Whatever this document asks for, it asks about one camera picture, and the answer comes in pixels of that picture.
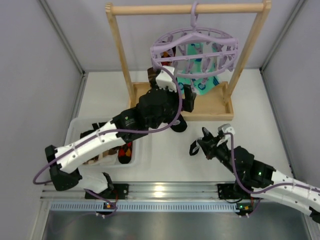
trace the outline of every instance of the plastic container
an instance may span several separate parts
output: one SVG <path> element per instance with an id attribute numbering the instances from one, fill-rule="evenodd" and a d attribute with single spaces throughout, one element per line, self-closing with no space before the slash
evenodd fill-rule
<path id="1" fill-rule="evenodd" d="M 70 122 L 70 126 L 65 138 L 65 145 L 71 144 L 80 139 L 80 134 L 88 130 L 93 130 L 92 124 L 103 123 L 111 120 L 111 117 L 96 116 L 96 117 L 76 117 Z M 140 139 L 133 141 L 132 143 L 132 158 L 127 164 L 122 164 L 118 160 L 118 154 L 108 155 L 102 157 L 96 163 L 83 164 L 82 167 L 104 167 L 104 168 L 127 168 L 137 164 L 142 152 L 142 141 Z"/>

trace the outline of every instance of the wooden frame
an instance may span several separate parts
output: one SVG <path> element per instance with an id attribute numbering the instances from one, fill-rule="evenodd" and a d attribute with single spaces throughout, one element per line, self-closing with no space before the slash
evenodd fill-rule
<path id="1" fill-rule="evenodd" d="M 138 103 L 139 97 L 144 95 L 150 89 L 150 86 L 147 82 L 132 83 L 131 81 L 116 16 L 190 14 L 191 8 L 191 4 L 113 6 L 112 3 L 107 3 L 105 5 L 106 16 L 116 44 L 124 80 L 129 93 L 130 107 L 134 107 Z M 270 9 L 271 0 L 262 0 L 262 3 L 198 4 L 196 6 L 195 12 L 197 14 L 256 13 L 256 17 L 245 41 L 243 50 L 240 54 L 229 84 L 227 82 L 222 82 L 207 94 L 198 95 L 195 99 L 193 112 L 182 113 L 185 120 L 230 121 L 233 119 L 234 111 L 231 95 L 255 46 Z"/>

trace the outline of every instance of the metal frame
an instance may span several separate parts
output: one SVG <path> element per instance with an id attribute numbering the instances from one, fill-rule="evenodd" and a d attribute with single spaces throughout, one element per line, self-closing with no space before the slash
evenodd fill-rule
<path id="1" fill-rule="evenodd" d="M 55 29 L 57 35 L 61 39 L 66 51 L 70 55 L 72 61 L 74 62 L 75 66 L 77 67 L 78 71 L 81 74 L 80 85 L 78 89 L 78 94 L 76 96 L 74 102 L 74 108 L 71 114 L 70 120 L 77 117 L 80 105 L 82 102 L 82 97 L 84 94 L 85 86 L 87 83 L 87 74 L 83 70 L 80 62 L 78 61 L 72 47 L 70 46 L 66 36 L 64 35 L 61 27 L 59 26 L 53 12 L 51 11 L 48 3 L 46 0 L 37 0 L 44 10 L 45 14 L 47 15 L 49 21 L 51 22 L 53 28 Z M 276 53 L 277 49 L 279 48 L 281 42 L 283 41 L 285 35 L 289 31 L 291 25 L 293 24 L 294 20 L 296 19 L 297 15 L 305 5 L 307 0 L 299 0 L 291 12 L 290 17 L 288 18 L 285 26 L 283 27 L 281 33 L 279 34 L 278 38 L 273 44 L 273 48 L 270 51 L 270 54 L 267 56 L 266 60 L 264 61 L 263 65 L 261 66 L 261 74 L 262 79 L 264 80 L 265 84 L 265 77 L 263 71 L 268 66 L 269 62 L 272 60 L 272 57 Z M 279 128 L 280 136 L 282 139 L 282 143 L 288 159 L 290 160 L 290 153 L 288 153 L 288 148 L 286 147 L 286 141 L 284 140 L 283 132 L 277 121 L 277 113 L 273 108 L 272 98 L 270 96 L 270 92 L 268 91 L 268 87 L 266 86 L 266 91 L 271 103 L 271 107 L 273 110 L 274 117 L 276 119 L 277 126 Z M 131 192 L 129 194 L 130 200 L 129 202 L 172 202 L 172 201 L 188 201 L 194 203 L 201 203 L 201 202 L 218 202 L 218 189 L 217 184 L 223 182 L 131 182 L 129 183 L 131 188 Z M 49 211 L 51 208 L 52 201 L 55 200 L 73 200 L 79 201 L 84 198 L 85 193 L 79 189 L 73 189 L 70 191 L 65 191 L 57 194 L 53 189 L 51 184 L 48 184 L 44 187 L 42 196 L 41 196 L 41 205 L 39 207 L 36 221 L 34 223 L 30 240 L 41 240 L 43 237 L 43 233 L 45 230 L 45 226 L 47 223 L 47 218 L 49 215 Z M 317 240 L 320 238 L 320 230 L 318 224 L 313 222 L 310 217 L 304 216 L 305 223 L 308 228 L 312 240 Z"/>

